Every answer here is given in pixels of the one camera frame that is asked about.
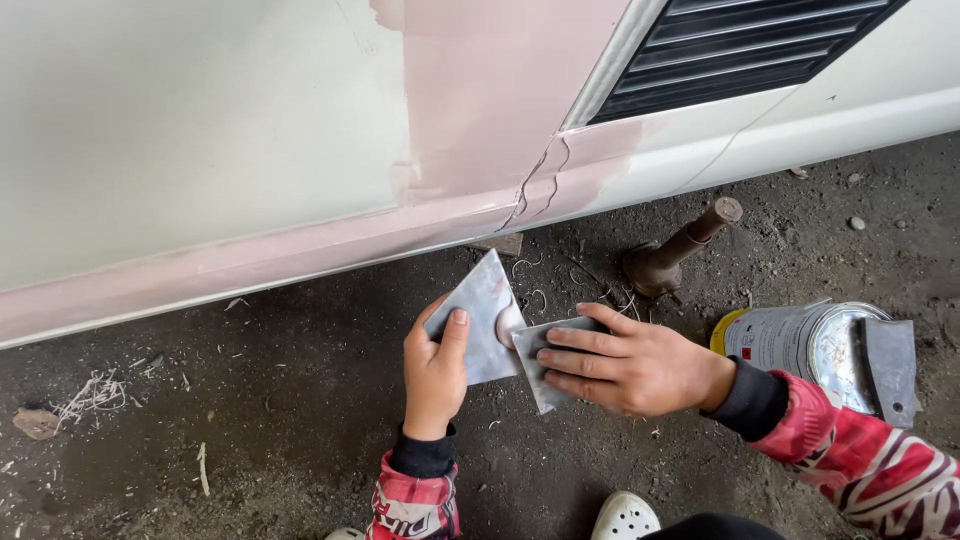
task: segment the metal can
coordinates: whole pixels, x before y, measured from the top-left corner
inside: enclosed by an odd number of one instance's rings
[[[762,370],[781,369],[836,392],[843,405],[877,415],[869,366],[856,321],[889,321],[882,309],[861,302],[739,309],[728,313],[710,338],[710,349],[737,355]]]

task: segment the concrete floor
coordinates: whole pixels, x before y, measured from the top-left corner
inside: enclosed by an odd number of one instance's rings
[[[650,304],[654,322],[705,342],[748,296],[768,307],[824,295],[913,319],[925,409],[915,431],[956,452],[956,137],[819,163],[809,180],[769,175],[530,231],[523,256],[542,263],[517,268],[517,297],[534,323],[565,318],[605,292],[569,257],[623,283],[625,250],[664,239],[718,194],[735,197],[743,221],[684,268],[695,304]],[[862,178],[851,183],[854,172]],[[847,225],[855,215],[865,230]],[[314,539],[361,528],[403,415],[400,343],[481,255],[451,248],[249,295],[230,310],[222,302],[0,352],[9,415],[67,402],[91,370],[111,368],[142,404],[89,414],[45,442],[0,424],[0,461],[12,462],[0,474],[0,536]],[[163,364],[145,374],[159,352]],[[514,378],[471,387],[456,423],[466,538],[586,538],[617,489],[646,497],[665,524],[714,510],[787,537],[853,535],[812,489],[692,411],[644,422],[576,403],[539,417]],[[197,480],[202,442],[209,498]]]

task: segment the foot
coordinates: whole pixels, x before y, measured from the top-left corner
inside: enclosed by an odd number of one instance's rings
[[[329,533],[324,540],[363,540],[363,532],[355,528],[338,528]]]
[[[600,508],[590,540],[635,540],[655,530],[660,520],[653,508],[629,491],[617,491]]]

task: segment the black cuff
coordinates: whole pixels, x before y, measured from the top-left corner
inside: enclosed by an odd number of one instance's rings
[[[716,410],[701,410],[700,414],[740,433],[747,442],[756,442],[773,431],[786,414],[790,390],[786,380],[755,368],[739,356],[730,359],[736,362],[730,394]]]
[[[446,425],[446,437],[437,441],[411,439],[403,434],[402,422],[396,431],[389,462],[393,470],[415,479],[435,479],[453,468],[453,437],[457,435],[453,424]]]

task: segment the side vent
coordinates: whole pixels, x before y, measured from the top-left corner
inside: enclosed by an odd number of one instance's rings
[[[671,0],[590,124],[809,81],[906,0]]]

